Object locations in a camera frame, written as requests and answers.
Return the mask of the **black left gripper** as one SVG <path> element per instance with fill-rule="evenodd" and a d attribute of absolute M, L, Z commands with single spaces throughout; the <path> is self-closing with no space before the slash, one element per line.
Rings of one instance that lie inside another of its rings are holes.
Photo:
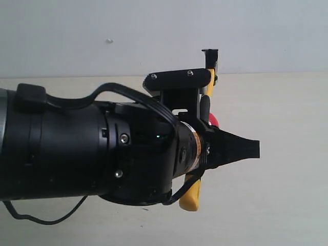
<path fill-rule="evenodd" d="M 260 158 L 260 141 L 246 139 L 219 128 L 210 134 L 209 169 L 244 159 Z M 179 121 L 173 145 L 173 178 L 193 172 L 200 166 L 204 144 L 200 132 Z"/>

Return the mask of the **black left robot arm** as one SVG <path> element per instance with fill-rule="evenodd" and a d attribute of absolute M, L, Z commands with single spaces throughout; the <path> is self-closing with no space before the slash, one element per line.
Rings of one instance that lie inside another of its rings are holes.
<path fill-rule="evenodd" d="M 36 85 L 1 89 L 1 200 L 169 205 L 206 170 L 259 158 L 259 141 L 200 118 L 197 89 L 155 92 L 107 83 L 64 99 Z"/>

